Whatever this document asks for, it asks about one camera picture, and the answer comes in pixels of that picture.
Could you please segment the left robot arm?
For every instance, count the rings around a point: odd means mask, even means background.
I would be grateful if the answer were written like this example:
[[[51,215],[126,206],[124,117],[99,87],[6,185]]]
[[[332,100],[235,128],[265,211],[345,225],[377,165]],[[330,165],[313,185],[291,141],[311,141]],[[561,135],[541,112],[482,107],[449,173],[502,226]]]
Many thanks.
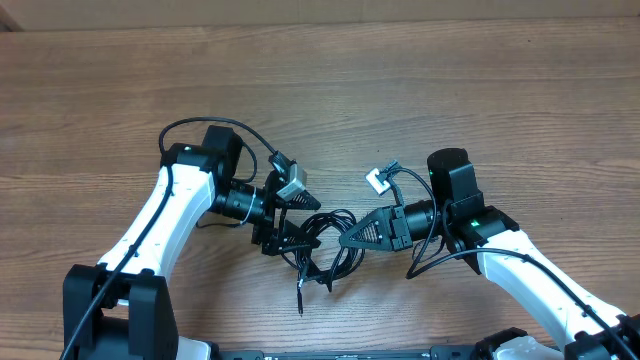
[[[217,359],[212,342],[178,333],[168,284],[178,257],[207,212],[230,226],[253,225],[265,255],[312,250],[319,241],[286,218],[317,210],[306,173],[275,148],[261,188],[235,176],[247,145],[240,123],[208,117],[200,145],[161,147],[158,180],[127,232],[94,266],[74,265],[63,282],[64,359]]]

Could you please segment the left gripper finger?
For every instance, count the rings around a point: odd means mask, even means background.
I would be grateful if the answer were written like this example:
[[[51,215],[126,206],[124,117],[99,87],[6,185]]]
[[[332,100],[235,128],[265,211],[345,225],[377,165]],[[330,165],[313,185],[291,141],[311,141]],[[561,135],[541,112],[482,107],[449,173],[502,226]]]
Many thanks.
[[[285,220],[272,238],[274,253],[306,251],[318,248],[321,241],[289,220]]]
[[[283,209],[319,210],[321,207],[321,203],[307,190],[298,192],[296,194],[287,193],[285,190],[280,190],[279,196],[282,199],[281,207]]]

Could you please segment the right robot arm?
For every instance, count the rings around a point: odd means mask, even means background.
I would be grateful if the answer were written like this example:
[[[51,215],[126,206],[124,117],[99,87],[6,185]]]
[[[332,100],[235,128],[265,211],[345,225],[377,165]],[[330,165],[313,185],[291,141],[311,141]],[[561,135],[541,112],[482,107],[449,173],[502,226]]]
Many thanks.
[[[428,199],[405,204],[393,177],[397,162],[371,170],[366,180],[378,193],[393,191],[393,206],[373,210],[339,238],[343,247],[398,252],[415,242],[439,238],[449,253],[429,263],[416,258],[414,278],[452,259],[504,289],[551,336],[554,347],[526,331],[509,328],[454,352],[432,351],[449,359],[636,359],[639,318],[629,316],[585,290],[547,259],[520,225],[484,202],[475,170],[462,148],[445,148],[427,159]]]

